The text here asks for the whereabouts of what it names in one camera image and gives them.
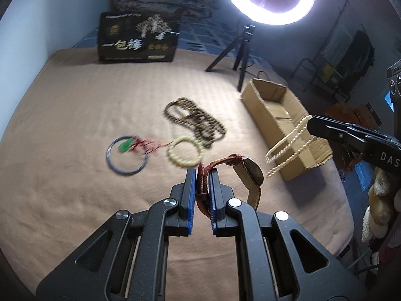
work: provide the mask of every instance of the ring light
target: ring light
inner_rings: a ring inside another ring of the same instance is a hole
[[[231,2],[238,10],[255,22],[268,25],[287,25],[305,17],[312,9],[315,0],[299,0],[292,10],[280,14],[257,6],[251,0],[231,0]]]

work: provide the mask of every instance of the blue bangle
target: blue bangle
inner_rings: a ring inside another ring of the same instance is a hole
[[[148,160],[149,160],[149,154],[148,154],[149,149],[148,149],[148,147],[147,147],[146,145],[143,145],[143,144],[141,144],[141,146],[143,146],[143,148],[145,149],[145,159],[144,159],[143,164],[142,164],[140,167],[138,167],[137,169],[135,169],[135,170],[133,170],[133,171],[125,171],[125,170],[119,169],[118,167],[116,167],[116,166],[112,163],[112,160],[111,160],[110,155],[111,155],[111,153],[112,153],[112,148],[113,148],[113,146],[114,146],[116,143],[118,143],[119,141],[121,141],[121,140],[124,140],[124,139],[131,139],[132,137],[133,137],[133,136],[131,136],[131,135],[123,135],[122,137],[117,138],[115,141],[113,141],[113,142],[111,143],[111,145],[109,146],[109,148],[107,149],[107,152],[106,152],[106,161],[107,161],[107,164],[109,165],[109,167],[110,167],[113,171],[115,171],[115,172],[118,173],[118,174],[121,174],[121,175],[134,175],[134,174],[137,174],[137,173],[139,173],[140,171],[142,171],[142,170],[144,169],[145,165],[148,163]]]

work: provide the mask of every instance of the blue wall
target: blue wall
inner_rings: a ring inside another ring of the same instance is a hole
[[[110,0],[13,0],[0,20],[0,139],[25,92],[55,51],[70,48]]]

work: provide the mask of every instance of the beige blanket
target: beige blanket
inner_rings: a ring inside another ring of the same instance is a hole
[[[233,61],[205,73],[213,59],[178,50],[171,64],[103,65],[95,49],[75,49],[60,50],[47,62],[0,146],[0,248],[28,288],[35,291],[114,212],[148,209],[184,181],[185,170],[167,160],[165,149],[132,177],[115,174],[105,161],[107,147],[121,135],[166,142],[191,134],[163,117],[165,105],[178,97],[193,99],[227,127],[205,163],[240,153],[264,172],[270,168],[264,162],[268,147],[236,90]],[[274,72],[269,76],[282,83]],[[114,153],[115,161],[125,168],[141,163],[128,154]],[[246,198],[231,167],[220,165],[219,174]],[[332,160],[290,182],[276,174],[262,191],[260,211],[287,211],[334,255],[349,242],[352,216]],[[192,236],[170,240],[167,299],[236,299],[234,239],[215,238],[198,209],[194,223]]]

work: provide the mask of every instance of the beaded bracelet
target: beaded bracelet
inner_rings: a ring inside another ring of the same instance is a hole
[[[179,157],[173,153],[174,147],[183,141],[189,142],[196,147],[196,149],[198,151],[198,157],[195,160],[187,161],[187,160],[183,159],[182,157]],[[193,138],[189,135],[184,135],[182,137],[175,139],[167,148],[168,159],[171,162],[173,162],[175,165],[177,165],[179,167],[185,167],[185,168],[186,167],[194,167],[195,165],[199,164],[203,159],[204,153],[205,153],[205,149],[203,147],[203,144],[199,140],[196,140],[195,138]]]

